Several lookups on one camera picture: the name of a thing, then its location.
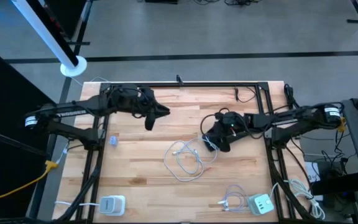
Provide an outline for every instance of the black wall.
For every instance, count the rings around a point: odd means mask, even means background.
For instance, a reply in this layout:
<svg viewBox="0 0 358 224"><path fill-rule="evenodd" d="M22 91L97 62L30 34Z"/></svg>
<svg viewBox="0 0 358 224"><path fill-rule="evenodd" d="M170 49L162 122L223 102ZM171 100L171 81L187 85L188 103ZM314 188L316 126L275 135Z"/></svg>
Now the black wall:
<svg viewBox="0 0 358 224"><path fill-rule="evenodd" d="M47 134L24 128L23 115L53 101L0 57L0 134L42 151ZM16 189L44 172L45 158L0 142L0 195ZM0 218L24 217L35 184L0 199Z"/></svg>

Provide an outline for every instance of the wooden table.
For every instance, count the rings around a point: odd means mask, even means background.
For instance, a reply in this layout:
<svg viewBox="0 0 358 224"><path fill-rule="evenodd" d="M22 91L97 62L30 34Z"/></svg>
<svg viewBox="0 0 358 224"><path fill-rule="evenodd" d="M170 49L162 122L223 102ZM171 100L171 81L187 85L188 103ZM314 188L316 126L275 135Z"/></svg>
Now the wooden table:
<svg viewBox="0 0 358 224"><path fill-rule="evenodd" d="M97 95L99 85L85 83L81 100ZM283 86L283 82L269 82L274 108L286 103ZM117 147L108 141L105 145L98 198L124 195L126 211L122 217L108 217L96 209L94 222L276 222L276 211L253 216L251 213L223 212L222 206L217 204L231 184L242 186L247 195L270 194L272 183L263 139L244 138L232 143L230 152L220 152L212 164L206 165L204 174L191 182L176 180L163 164L164 152L174 141L201 136L200 122L206 115L223 107L238 113L258 113L256 99L236 102L234 90L229 87L165 87L154 88L154 91L157 101L171 109L171 115L157 119L152 131L145 130L144 118L135 119L127 113L110 116L107 137L118 136L119 143ZM252 96L250 90L239 88L239 98L243 101ZM214 118L206 119L204 131L213 122ZM75 120L75 126L79 128L89 128L92 123L90 115L77 116ZM202 142L191 146L197 148L202 160L208 161L214 156ZM304 165L301 152L291 142L288 147ZM72 202L80 191L86 153L81 147L68 153L57 200ZM283 153L289 178L307 184L294 158L286 150ZM183 155L181 158L187 168L194 168L194 157ZM168 153L167 162L179 176L188 177L172 153ZM281 199L286 214L288 209L283 194ZM238 204L235 199L229 203ZM66 209L67 205L56 205L53 218L58 218ZM84 217L87 214L88 208L85 208Z"/></svg>

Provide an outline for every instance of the black metal frame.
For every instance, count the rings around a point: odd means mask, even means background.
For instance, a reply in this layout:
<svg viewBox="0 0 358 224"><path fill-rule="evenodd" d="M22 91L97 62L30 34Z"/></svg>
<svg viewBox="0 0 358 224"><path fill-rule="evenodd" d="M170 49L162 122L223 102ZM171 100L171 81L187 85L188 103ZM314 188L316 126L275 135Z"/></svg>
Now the black metal frame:
<svg viewBox="0 0 358 224"><path fill-rule="evenodd" d="M100 86L100 92L103 92L104 90L107 90L111 85L115 83L102 83ZM262 94L261 90L264 91L266 102L267 102L267 108L268 113L273 114L273 104L272 99L270 97L270 90L269 90L269 84L267 82L183 82L179 76L177 76L177 82L141 82L141 83L134 83L136 85L147 85L151 88L153 87L232 87L232 86L247 86L251 88L255 88L255 94L256 94L256 100L258 104L259 113L265 113L264 107L263 107L263 101L262 101ZM103 121L103 130L104 132L107 131L108 128L108 121L109 116L104 117ZM99 118L94 118L93 127L98 128L99 126ZM103 135L103 138L101 139L101 148L98 151L98 158L96 160L96 167L102 166L103 161L103 154L104 154L104 145L106 141L106 135ZM336 223L336 222L321 222L318 220L313 219L303 219L299 220L296 218L296 213L294 210L294 206L302 206L299 201L297 201L296 197L293 195L292 191L290 190L287 183L283 182L283 179L288 178L287 170L285 168L285 161L283 158L283 152L281 149L277 149L277 155L278 155L278 164L280 168L280 173L278 172L277 168L275 167L275 161L273 159L273 148L271 147L271 144L269 144L269 140L265 138L265 147L266 147L266 153L267 153L267 159L268 159L268 167L270 171L270 176L272 180L272 185L276 184L277 182L282 186L283 191L287 195L287 206L288 206L288 212L289 212L289 218L284 218L283 214L283 207L282 202L280 199L280 194L278 191L278 188L274 191L274 197L275 197L275 205L276 205L276 211L278 216L278 222L279 223L286 223L286 224L293 224L293 223ZM87 157L86 157L86 163L84 167L84 175L83 175L83 182L82 187L84 187L84 184L90 177L90 170L91 170L91 164L92 164L92 158L93 158L93 150L89 150ZM96 197L98 194L98 187L99 187L99 178L100 178L100 172L93 184L93 188L91 191L91 203L96 203ZM57 222L57 223L85 223L85 224L92 224L93 218L94 218L94 207L89 208L88 217L82 218L83 216L83 207L79 207L76 210L76 217L75 220L72 221L64 221L64 222ZM36 220L35 217L25 217L25 218L15 218L15 219L3 219L0 220L0 223L45 223L45 221Z"/></svg>

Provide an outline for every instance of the robotic arm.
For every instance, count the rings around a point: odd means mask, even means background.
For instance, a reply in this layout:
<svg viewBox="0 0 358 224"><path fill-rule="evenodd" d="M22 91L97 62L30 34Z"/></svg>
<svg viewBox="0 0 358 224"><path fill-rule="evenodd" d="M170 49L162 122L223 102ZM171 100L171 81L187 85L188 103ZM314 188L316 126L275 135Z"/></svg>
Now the robotic arm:
<svg viewBox="0 0 358 224"><path fill-rule="evenodd" d="M271 139L272 146L283 148L294 136L319 128L336 129L341 125L339 108L332 103L302 106L273 115L244 113L241 116L236 112L218 112L214 116L216 121L203 138L208 137L222 152L229 152L230 143L246 136L254 139L265 136ZM278 127L288 123L295 124L287 128ZM210 151L214 150L209 144L206 146Z"/></svg>
<svg viewBox="0 0 358 224"><path fill-rule="evenodd" d="M100 95L92 96L84 101L72 101L57 105L43 105L41 109L27 113L24 126L30 129L48 131L68 139L79 139L86 150L99 148L97 129L80 129L63 124L57 118L91 114L102 117L111 113L132 113L135 118L146 117L145 128L152 130L155 119L170 114L169 108L159 104L154 91L149 87L125 83L113 85Z"/></svg>

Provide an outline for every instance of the yellow cable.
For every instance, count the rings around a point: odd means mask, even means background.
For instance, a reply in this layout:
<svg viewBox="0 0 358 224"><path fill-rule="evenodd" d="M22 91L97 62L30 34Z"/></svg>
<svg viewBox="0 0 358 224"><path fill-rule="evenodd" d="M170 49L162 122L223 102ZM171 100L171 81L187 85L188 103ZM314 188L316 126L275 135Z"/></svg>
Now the yellow cable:
<svg viewBox="0 0 358 224"><path fill-rule="evenodd" d="M17 192L17 191L19 191L19 190L22 190L22 189L24 189L24 188L26 188L26 187L28 187L28 186L30 186L30 185L36 183L36 182L39 181L40 179L44 178L44 177L49 173L49 171L50 171L51 169L57 168L57 164L54 163L54 162L52 162L52 161L45 161L45 165L47 165L47 167L45 168L45 172L44 172L40 177L38 177L37 179L35 179L35 180L33 180L33 181L31 181L31 182L29 182L29 183L23 185L22 187L16 188L16 189L14 189L14 190L12 190L12 191L6 193L6 194L0 195L0 198L6 197L6 196L8 196L8 195L11 195L11 194L13 194L14 192Z"/></svg>

